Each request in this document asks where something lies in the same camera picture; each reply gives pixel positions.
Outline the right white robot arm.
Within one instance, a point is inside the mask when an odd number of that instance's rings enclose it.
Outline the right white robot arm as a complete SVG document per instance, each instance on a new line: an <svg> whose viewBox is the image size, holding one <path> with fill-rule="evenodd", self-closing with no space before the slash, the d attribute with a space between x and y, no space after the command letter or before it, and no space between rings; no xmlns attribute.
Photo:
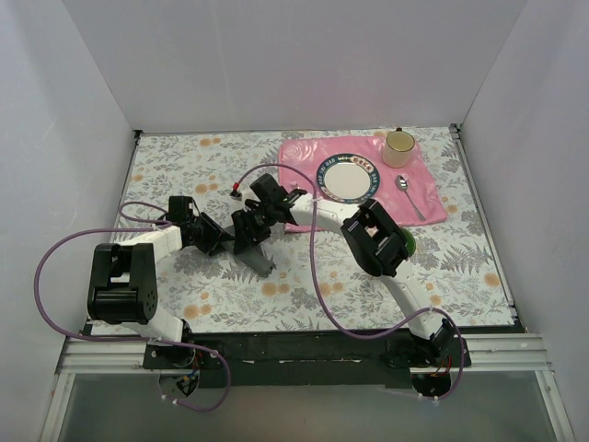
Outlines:
<svg viewBox="0 0 589 442"><path fill-rule="evenodd" d="M288 192L273 176L264 174L250 189L257 196L231 215L234 253L254 250L270 237L276 224L309 226L311 276L319 304L329 321L345 335L357 340L384 338L403 325L409 326L418 358L427 366L437 366L450 354L458 336L455 323L439 308L431 306L422 286L413 276L410 258L416 251L411 233L399 227L381 203L368 199L360 205L342 204L318 198L316 192L294 189ZM331 315L317 279L315 233L317 229L342 235L356 263L379 279L395 299L404 320L377 334L360 334L345 329Z"/></svg>

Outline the grey cloth napkin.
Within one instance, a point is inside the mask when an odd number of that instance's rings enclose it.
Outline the grey cloth napkin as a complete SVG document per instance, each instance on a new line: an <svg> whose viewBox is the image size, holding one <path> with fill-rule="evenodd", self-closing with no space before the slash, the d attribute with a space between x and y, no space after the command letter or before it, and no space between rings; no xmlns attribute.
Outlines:
<svg viewBox="0 0 589 442"><path fill-rule="evenodd" d="M246 245L240 251L235 249L235 229L233 226L225 227L224 231L230 238L223 239L220 245L223 249L233 256L238 262L247 265L251 270L261 277L268 277L275 269L275 263L264 254L261 245Z"/></svg>

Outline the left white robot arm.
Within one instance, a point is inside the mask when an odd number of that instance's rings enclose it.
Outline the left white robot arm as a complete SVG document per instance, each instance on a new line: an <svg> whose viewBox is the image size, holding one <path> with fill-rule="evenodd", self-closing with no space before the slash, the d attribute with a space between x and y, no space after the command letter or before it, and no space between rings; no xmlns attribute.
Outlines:
<svg viewBox="0 0 589 442"><path fill-rule="evenodd" d="M199 211L188 196L169 197L162 221L163 226L135 238L96 246L87 310L92 320L167 342L164 357L172 366L184 368L194 361L196 347L183 337L188 324L158 303L156 265L188 247L214 256L235 236Z"/></svg>

